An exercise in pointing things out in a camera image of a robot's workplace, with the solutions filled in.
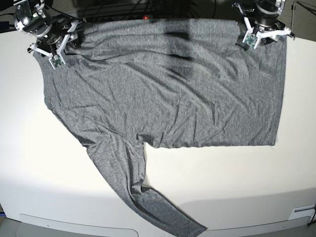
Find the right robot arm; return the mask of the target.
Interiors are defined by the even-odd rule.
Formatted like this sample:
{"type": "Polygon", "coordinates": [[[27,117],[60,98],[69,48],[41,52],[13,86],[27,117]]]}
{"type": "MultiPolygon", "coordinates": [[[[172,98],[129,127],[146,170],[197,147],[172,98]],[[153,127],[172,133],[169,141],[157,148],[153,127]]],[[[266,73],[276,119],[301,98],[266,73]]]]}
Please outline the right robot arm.
{"type": "Polygon", "coordinates": [[[76,46],[82,21],[56,9],[53,11],[58,15],[51,16],[47,10],[52,7],[43,0],[15,0],[13,6],[16,30],[37,38],[28,52],[47,57],[53,68],[65,65],[65,48],[69,44],[76,46]]]}

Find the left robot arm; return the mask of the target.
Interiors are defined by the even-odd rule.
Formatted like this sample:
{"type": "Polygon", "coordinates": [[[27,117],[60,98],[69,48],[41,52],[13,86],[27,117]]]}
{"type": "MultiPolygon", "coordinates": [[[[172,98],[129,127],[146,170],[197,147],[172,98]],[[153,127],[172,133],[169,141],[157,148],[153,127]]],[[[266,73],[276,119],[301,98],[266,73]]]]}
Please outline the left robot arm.
{"type": "Polygon", "coordinates": [[[278,17],[283,13],[284,0],[237,0],[233,3],[243,16],[247,31],[258,39],[277,41],[281,36],[295,34],[278,17]]]}

